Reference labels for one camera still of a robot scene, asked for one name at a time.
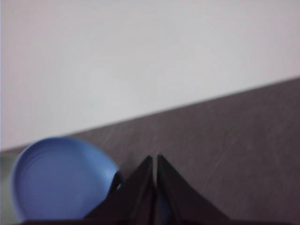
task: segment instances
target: blue plastic lid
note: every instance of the blue plastic lid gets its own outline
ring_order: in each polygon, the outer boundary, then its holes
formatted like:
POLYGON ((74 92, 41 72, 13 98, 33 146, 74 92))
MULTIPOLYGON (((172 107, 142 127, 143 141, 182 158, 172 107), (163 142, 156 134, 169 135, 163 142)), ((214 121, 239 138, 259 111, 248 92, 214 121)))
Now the blue plastic lid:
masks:
POLYGON ((108 193, 115 163, 95 146, 54 137, 28 146, 11 177, 13 206, 19 218, 83 218, 108 193))

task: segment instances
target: white wall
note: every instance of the white wall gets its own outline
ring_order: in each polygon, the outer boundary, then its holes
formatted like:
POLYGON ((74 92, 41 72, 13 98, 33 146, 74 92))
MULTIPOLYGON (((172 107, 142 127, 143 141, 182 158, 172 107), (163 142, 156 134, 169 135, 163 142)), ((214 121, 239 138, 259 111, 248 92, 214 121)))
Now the white wall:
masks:
POLYGON ((299 0, 3 0, 1 148, 300 74, 299 0))

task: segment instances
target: gray table surface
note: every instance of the gray table surface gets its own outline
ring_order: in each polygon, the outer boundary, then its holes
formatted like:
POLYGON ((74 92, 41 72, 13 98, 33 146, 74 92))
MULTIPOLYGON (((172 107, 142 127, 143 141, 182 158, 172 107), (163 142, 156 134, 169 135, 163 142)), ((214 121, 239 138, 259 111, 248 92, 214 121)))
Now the gray table surface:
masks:
POLYGON ((72 136, 107 152, 125 176, 163 154, 231 218, 300 224, 300 79, 72 136))

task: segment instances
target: dark gray countertop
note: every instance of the dark gray countertop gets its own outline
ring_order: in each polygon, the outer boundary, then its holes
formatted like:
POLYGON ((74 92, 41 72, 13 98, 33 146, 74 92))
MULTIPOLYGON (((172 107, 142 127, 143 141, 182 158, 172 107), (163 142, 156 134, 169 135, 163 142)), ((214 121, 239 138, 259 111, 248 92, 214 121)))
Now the dark gray countertop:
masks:
POLYGON ((232 218, 300 224, 300 79, 73 136, 107 152, 126 176, 162 153, 232 218))

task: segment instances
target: black object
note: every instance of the black object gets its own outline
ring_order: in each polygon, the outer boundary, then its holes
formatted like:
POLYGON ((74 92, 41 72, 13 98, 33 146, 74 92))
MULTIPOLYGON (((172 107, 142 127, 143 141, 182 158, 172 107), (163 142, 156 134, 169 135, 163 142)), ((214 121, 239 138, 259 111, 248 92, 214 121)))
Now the black object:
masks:
MULTIPOLYGON (((157 192, 166 225, 288 225, 231 220, 199 195, 162 156, 157 158, 157 192)), ((23 225, 151 225, 157 198, 152 157, 146 157, 123 183, 113 178, 107 198, 82 220, 26 221, 23 225)))

